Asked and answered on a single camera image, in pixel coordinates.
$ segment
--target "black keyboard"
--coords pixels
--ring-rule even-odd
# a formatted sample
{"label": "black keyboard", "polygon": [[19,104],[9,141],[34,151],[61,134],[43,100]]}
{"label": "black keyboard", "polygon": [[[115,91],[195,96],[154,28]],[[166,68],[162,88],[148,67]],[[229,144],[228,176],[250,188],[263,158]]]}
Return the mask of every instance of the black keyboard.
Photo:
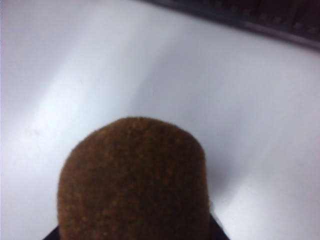
{"label": "black keyboard", "polygon": [[320,0],[147,0],[320,50]]}

